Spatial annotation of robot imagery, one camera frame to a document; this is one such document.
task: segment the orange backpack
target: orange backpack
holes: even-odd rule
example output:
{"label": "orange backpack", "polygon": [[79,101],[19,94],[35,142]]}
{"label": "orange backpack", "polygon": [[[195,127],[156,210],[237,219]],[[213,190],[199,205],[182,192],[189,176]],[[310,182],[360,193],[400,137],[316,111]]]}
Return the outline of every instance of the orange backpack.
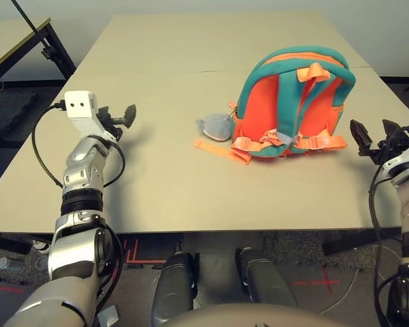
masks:
{"label": "orange backpack", "polygon": [[194,146],[248,164],[253,157],[332,151],[333,136],[356,79],[345,58],[320,46],[271,53],[250,73],[232,115],[230,149],[196,140]]}

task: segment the beige tabletop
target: beige tabletop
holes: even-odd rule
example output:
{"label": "beige tabletop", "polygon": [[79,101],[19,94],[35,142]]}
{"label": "beige tabletop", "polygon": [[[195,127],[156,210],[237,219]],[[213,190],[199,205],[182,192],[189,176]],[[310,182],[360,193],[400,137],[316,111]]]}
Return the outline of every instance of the beige tabletop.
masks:
{"label": "beige tabletop", "polygon": [[[205,27],[220,26],[221,17],[232,24],[236,17],[247,14],[194,15],[197,37],[186,40],[184,46],[177,34],[153,33],[152,44],[165,44],[166,53],[178,49],[201,47],[201,40],[211,42]],[[333,46],[347,56],[354,66],[364,65],[363,60],[347,45],[336,31],[318,18],[316,14],[255,13],[256,22],[275,15],[274,30],[283,29],[279,17],[303,17],[309,22],[309,30],[318,39],[303,43]],[[369,67],[354,67],[357,83],[346,102],[346,110],[339,122],[337,134],[348,141],[348,148],[336,153],[319,153],[309,157],[300,156],[285,160],[254,161],[244,166],[233,161],[195,149],[192,142],[202,137],[196,129],[195,120],[211,112],[230,112],[226,103],[237,101],[248,69],[241,68],[251,59],[259,61],[270,52],[269,37],[264,31],[251,32],[246,43],[255,40],[259,50],[250,47],[248,59],[239,59],[238,68],[222,69],[223,60],[211,65],[210,57],[225,53],[217,46],[202,47],[203,66],[209,69],[182,70],[182,62],[190,59],[186,54],[171,56],[170,67],[160,72],[137,71],[130,61],[138,58],[134,49],[150,47],[145,37],[126,37],[137,22],[148,21],[140,30],[174,30],[187,16],[116,16],[103,32],[87,58],[58,95],[69,90],[86,89],[97,95],[99,106],[109,106],[113,115],[120,116],[130,104],[137,106],[137,117],[131,129],[125,131],[120,145],[127,158],[127,168],[122,178],[104,193],[106,218],[117,232],[174,232],[205,230],[281,230],[326,229],[370,227],[367,190],[376,167],[367,157],[357,155],[357,147],[349,130],[350,119],[365,124],[374,142],[384,137],[382,119],[391,119],[404,125],[409,123],[409,110],[389,90]],[[313,33],[319,22],[324,35]],[[240,37],[237,30],[227,31],[226,42],[233,46]],[[173,39],[176,46],[169,50]],[[274,49],[289,45],[290,36],[275,38]],[[124,48],[128,42],[130,51],[120,56],[116,47]],[[232,65],[227,57],[226,64]],[[162,67],[161,60],[153,57],[155,65]],[[51,112],[40,123],[37,142],[41,156],[55,176],[61,177],[65,159],[78,142],[78,132],[64,112]],[[106,180],[119,167],[119,158],[113,155],[105,169]],[[382,186],[378,194],[379,219],[383,225],[399,224],[399,206],[391,186]],[[36,162],[30,141],[21,150],[0,180],[0,231],[52,232],[59,214],[61,190],[55,186]]]}
{"label": "beige tabletop", "polygon": [[[50,21],[50,18],[36,18],[32,23],[40,30]],[[32,36],[33,32],[24,19],[0,20],[0,64]]]}

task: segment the black metal frame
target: black metal frame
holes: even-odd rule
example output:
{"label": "black metal frame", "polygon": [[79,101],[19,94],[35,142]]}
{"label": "black metal frame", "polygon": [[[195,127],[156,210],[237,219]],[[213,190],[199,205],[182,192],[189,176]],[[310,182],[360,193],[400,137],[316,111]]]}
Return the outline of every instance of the black metal frame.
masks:
{"label": "black metal frame", "polygon": [[[19,62],[37,44],[44,40],[44,38],[48,41],[50,47],[54,49],[55,55],[50,59],[56,64],[66,80],[70,78],[76,71],[76,66],[50,23],[42,27],[39,33],[33,34],[22,46],[0,63],[0,77]],[[20,141],[4,140],[0,136],[0,148],[19,149],[22,144],[23,142]]]}
{"label": "black metal frame", "polygon": [[[402,229],[400,227],[383,228],[383,230],[392,236],[397,236],[402,233]],[[377,242],[374,229],[345,232],[341,231],[341,236],[342,237],[338,240],[326,241],[322,244],[322,252],[324,255],[335,255]],[[382,238],[388,238],[388,236],[382,234]]]}

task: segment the gray fabric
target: gray fabric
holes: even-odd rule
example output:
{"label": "gray fabric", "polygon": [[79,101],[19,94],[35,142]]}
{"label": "gray fabric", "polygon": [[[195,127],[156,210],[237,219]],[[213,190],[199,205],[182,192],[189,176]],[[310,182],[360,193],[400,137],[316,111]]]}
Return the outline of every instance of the gray fabric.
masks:
{"label": "gray fabric", "polygon": [[231,136],[232,124],[228,114],[209,114],[196,122],[203,134],[213,140],[226,141]]}

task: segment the backpack strap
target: backpack strap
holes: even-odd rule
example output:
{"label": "backpack strap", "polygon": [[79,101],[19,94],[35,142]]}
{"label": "backpack strap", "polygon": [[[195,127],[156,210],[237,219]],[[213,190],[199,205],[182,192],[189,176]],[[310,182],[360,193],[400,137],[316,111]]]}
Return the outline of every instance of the backpack strap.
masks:
{"label": "backpack strap", "polygon": [[342,136],[331,136],[327,129],[325,129],[317,136],[311,136],[309,138],[300,137],[300,139],[294,144],[294,147],[306,151],[333,151],[344,149],[347,147],[347,144]]}
{"label": "backpack strap", "polygon": [[238,149],[226,149],[218,145],[214,145],[197,138],[194,140],[194,147],[197,149],[202,149],[207,152],[213,153],[214,155],[219,155],[220,157],[225,157],[227,159],[239,162],[241,164],[248,165],[252,160],[252,155],[248,152],[240,151]]}

